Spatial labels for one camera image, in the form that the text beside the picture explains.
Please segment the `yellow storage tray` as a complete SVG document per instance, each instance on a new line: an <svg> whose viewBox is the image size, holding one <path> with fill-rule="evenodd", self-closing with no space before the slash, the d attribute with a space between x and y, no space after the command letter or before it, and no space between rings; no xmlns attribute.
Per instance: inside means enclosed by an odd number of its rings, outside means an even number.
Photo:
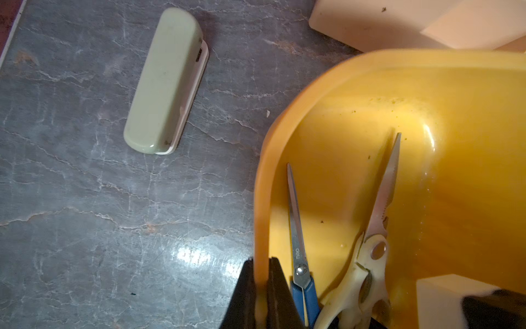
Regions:
<svg viewBox="0 0 526 329"><path fill-rule="evenodd" d="M292 274L286 169L306 253L327 300L367 226L395 136L388 216L391 328L417 328L416 281L457 274L525 292L525 55L384 50L340 63L278 116L254 191L254 277Z"/></svg>

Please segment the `wooden desk file organizer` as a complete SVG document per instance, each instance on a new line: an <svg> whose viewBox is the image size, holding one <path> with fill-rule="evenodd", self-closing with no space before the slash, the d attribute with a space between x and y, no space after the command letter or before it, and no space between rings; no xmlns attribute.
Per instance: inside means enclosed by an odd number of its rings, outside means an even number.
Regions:
<svg viewBox="0 0 526 329"><path fill-rule="evenodd" d="M361 52L482 49L525 52L525 2L316 1L309 26Z"/></svg>

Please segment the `beige handled scissors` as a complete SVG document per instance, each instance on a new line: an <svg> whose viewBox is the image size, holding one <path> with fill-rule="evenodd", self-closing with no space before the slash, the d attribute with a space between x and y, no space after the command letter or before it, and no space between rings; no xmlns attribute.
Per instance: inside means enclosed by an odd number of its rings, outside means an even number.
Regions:
<svg viewBox="0 0 526 329"><path fill-rule="evenodd" d="M357 239L353 256L341 283L325 303L315 328L329 328L335 318L339 328L368 328L373 307L389 304L385 273L388 257L386 209L393 201L399 164L401 133L397 133L369 219Z"/></svg>

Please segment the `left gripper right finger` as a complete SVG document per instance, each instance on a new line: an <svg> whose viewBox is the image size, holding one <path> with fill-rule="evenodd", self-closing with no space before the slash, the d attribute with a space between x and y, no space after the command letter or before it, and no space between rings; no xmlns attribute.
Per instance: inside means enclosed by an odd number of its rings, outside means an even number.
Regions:
<svg viewBox="0 0 526 329"><path fill-rule="evenodd" d="M275 257L269 259L267 306L267 328L304 328L304 323L295 307L281 264Z"/></svg>

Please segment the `pale green stapler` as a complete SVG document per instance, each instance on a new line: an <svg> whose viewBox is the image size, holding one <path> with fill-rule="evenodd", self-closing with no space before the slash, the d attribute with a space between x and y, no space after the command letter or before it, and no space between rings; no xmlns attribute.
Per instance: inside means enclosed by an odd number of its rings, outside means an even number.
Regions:
<svg viewBox="0 0 526 329"><path fill-rule="evenodd" d="M123 137L143 154L168 155L182 137L209 59L196 18L180 8L160 17Z"/></svg>

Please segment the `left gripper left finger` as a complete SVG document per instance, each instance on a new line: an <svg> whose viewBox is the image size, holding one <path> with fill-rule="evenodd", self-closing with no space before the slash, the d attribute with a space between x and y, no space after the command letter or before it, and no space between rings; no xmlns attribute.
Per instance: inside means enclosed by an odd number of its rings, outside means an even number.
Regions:
<svg viewBox="0 0 526 329"><path fill-rule="evenodd" d="M256 284L253 259L244 262L220 329L254 329Z"/></svg>

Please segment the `blue handled small scissors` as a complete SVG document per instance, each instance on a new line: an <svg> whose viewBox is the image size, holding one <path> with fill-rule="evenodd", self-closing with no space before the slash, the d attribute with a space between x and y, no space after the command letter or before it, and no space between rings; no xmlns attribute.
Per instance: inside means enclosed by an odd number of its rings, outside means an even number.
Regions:
<svg viewBox="0 0 526 329"><path fill-rule="evenodd" d="M307 328L314 328L321 310L316 295L315 281L312 278L306 256L299 203L291 164L288 163L286 168L293 262L291 293L300 320Z"/></svg>

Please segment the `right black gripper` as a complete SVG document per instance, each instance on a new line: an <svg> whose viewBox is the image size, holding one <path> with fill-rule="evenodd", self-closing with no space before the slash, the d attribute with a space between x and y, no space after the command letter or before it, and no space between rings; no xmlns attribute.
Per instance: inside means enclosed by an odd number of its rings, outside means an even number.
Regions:
<svg viewBox="0 0 526 329"><path fill-rule="evenodd" d="M499 289L485 296L462 299L468 328L525 328L525 295Z"/></svg>

